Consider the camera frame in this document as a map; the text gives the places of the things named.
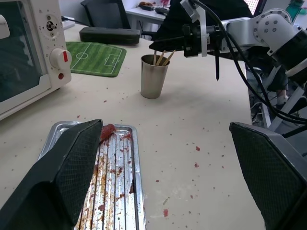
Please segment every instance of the stainless steel cup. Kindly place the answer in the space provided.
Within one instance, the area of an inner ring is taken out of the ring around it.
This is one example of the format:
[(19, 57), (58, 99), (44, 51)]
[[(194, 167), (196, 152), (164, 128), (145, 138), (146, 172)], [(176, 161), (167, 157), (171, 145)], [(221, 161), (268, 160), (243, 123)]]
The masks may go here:
[[(141, 95), (148, 99), (156, 99), (161, 95), (164, 79), (166, 76), (169, 62), (165, 66), (154, 66), (154, 55), (148, 54), (141, 57), (142, 74), (141, 74)], [(160, 65), (166, 61), (163, 57)]]

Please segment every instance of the oven window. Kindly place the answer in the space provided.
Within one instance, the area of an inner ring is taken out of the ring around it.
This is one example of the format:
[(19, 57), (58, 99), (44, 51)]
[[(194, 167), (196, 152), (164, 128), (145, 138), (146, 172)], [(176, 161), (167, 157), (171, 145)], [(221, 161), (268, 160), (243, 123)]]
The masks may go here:
[(0, 39), (0, 102), (39, 84), (43, 75), (20, 1), (0, 2), (10, 36)]

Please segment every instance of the tabletop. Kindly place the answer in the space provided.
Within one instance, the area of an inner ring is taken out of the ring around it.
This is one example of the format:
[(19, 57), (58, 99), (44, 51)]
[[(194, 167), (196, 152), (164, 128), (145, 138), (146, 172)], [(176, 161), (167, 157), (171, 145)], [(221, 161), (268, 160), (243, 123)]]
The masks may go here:
[[(81, 28), (66, 30), (66, 40), (78, 41)], [(220, 59), (217, 82), (214, 57), (176, 52), (161, 96), (149, 100), (140, 95), (140, 58), (153, 53), (149, 44), (125, 47), (117, 77), (73, 74), (66, 86), (0, 121), (0, 207), (54, 123), (103, 119), (137, 128), (148, 230), (264, 229), (228, 131), (231, 121), (250, 123), (248, 90), (233, 61)]]
[(165, 19), (165, 15), (156, 13), (155, 11), (146, 11), (146, 10), (141, 9), (140, 7), (126, 10), (126, 13), (135, 15), (135, 16), (139, 16), (139, 17), (155, 19), (155, 20), (162, 21), (162, 22)]

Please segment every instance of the oven door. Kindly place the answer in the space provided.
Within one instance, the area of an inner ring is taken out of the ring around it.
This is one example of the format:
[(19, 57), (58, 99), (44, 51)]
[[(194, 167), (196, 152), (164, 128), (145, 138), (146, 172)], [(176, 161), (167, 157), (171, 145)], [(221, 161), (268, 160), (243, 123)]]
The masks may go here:
[(0, 16), (0, 25), (6, 21), (9, 30), (0, 27), (1, 115), (51, 84), (29, 2), (0, 0)]

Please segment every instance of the metal baking tray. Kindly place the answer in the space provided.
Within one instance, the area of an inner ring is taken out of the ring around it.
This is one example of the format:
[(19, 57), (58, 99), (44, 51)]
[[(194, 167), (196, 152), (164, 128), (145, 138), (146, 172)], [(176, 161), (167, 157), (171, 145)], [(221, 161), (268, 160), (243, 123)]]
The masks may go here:
[[(55, 123), (38, 159), (78, 123)], [(74, 230), (146, 229), (136, 128), (115, 127), (116, 132), (97, 150), (91, 184)]]

